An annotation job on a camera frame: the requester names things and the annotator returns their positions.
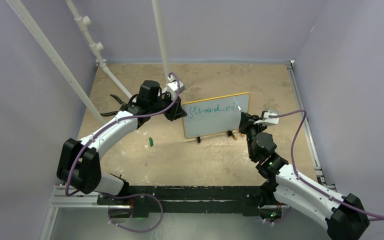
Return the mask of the yellow framed whiteboard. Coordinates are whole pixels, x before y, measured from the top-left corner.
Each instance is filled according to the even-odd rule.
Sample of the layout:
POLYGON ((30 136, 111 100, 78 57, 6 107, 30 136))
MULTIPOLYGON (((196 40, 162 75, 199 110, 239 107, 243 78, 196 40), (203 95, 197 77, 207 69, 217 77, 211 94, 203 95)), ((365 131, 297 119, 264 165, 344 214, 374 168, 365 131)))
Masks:
POLYGON ((251 94, 236 94, 206 98, 182 104, 187 116, 182 118, 183 136, 195 139, 239 129, 241 112, 249 110, 251 94))

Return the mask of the green marker cap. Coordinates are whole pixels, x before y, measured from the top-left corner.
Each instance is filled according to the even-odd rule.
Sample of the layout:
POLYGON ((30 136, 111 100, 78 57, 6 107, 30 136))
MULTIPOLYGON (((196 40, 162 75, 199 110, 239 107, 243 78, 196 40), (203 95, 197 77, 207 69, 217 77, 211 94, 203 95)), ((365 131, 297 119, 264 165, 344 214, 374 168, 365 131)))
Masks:
POLYGON ((149 145, 152 147, 154 145, 154 141, 152 137, 149 137, 149 145))

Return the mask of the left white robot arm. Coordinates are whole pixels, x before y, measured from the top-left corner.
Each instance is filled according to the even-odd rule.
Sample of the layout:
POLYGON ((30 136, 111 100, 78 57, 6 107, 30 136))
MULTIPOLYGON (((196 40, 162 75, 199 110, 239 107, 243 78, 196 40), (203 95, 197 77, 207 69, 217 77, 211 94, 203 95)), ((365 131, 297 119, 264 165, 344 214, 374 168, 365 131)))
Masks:
POLYGON ((66 185, 66 196, 72 196, 69 188, 90 194, 109 195, 118 205, 129 199, 129 183, 109 173, 102 173, 101 158, 122 138, 139 129, 151 117, 164 115, 169 121, 185 117, 180 93, 184 84, 174 72, 167 77, 165 88, 154 80, 145 80, 139 92, 128 102, 122 102, 119 111, 105 125, 90 135, 76 140, 70 138, 62 146, 56 176, 66 185))

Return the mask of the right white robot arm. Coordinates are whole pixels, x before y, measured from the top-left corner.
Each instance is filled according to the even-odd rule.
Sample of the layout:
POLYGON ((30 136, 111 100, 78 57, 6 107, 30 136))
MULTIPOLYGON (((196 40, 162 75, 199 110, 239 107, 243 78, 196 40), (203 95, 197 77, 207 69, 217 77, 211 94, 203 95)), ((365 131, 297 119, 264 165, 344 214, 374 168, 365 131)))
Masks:
POLYGON ((332 240, 358 240, 370 226, 361 200, 324 187, 277 154, 273 136, 265 132, 271 114, 264 114, 241 112, 238 126, 246 135, 249 159, 265 179, 260 204, 286 204, 318 223, 332 240))

